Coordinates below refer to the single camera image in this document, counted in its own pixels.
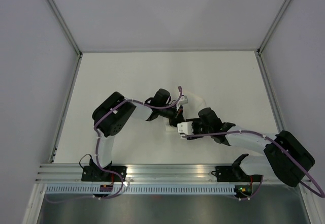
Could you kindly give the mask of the white cloth napkin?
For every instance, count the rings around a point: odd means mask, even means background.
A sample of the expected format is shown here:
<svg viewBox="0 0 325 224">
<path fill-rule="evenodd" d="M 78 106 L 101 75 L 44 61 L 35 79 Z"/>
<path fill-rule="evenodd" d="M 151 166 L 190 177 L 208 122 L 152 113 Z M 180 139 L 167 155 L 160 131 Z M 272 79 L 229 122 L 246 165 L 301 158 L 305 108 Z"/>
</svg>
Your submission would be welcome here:
<svg viewBox="0 0 325 224">
<path fill-rule="evenodd" d="M 187 119 L 199 118 L 198 113 L 202 109 L 206 108 L 206 102 L 203 98 L 193 93 L 187 92 L 185 95 L 188 97 L 188 103 L 180 106 L 179 108 L 183 109 L 183 116 L 186 122 Z M 179 109 L 177 105 L 173 106 L 172 108 Z M 170 126 L 167 118 L 164 119 L 164 125 L 165 132 L 177 133 L 177 126 Z"/>
</svg>

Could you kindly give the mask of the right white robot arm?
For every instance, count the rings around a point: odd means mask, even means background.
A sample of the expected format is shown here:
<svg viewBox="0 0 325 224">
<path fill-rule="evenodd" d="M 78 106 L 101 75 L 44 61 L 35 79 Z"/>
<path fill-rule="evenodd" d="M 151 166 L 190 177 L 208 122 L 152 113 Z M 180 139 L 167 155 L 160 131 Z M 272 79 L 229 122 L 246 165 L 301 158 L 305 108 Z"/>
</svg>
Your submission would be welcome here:
<svg viewBox="0 0 325 224">
<path fill-rule="evenodd" d="M 222 122 L 211 108 L 202 109 L 198 118 L 178 124 L 177 130 L 188 140 L 211 137 L 216 143 L 256 152 L 256 156 L 244 153 L 232 163 L 232 176 L 238 181 L 263 175 L 295 187 L 315 164 L 313 156 L 290 132 L 249 131 L 234 123 Z"/>
</svg>

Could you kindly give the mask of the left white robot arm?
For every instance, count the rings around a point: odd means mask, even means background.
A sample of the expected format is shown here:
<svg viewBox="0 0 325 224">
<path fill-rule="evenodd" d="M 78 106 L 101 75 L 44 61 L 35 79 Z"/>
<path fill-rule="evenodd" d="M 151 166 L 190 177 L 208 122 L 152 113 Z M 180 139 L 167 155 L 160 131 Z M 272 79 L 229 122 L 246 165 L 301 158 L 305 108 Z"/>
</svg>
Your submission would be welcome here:
<svg viewBox="0 0 325 224">
<path fill-rule="evenodd" d="M 175 101 L 162 88 L 144 102 L 128 99 L 119 92 L 112 93 L 92 114 L 97 142 L 95 159 L 89 161 L 90 169 L 86 172 L 99 181 L 110 178 L 114 137 L 131 117 L 150 122 L 161 116 L 168 119 L 172 127 L 185 122 L 183 104 L 187 103 L 187 97 L 182 94 L 182 87 L 179 86 L 178 90 L 179 97 Z"/>
</svg>

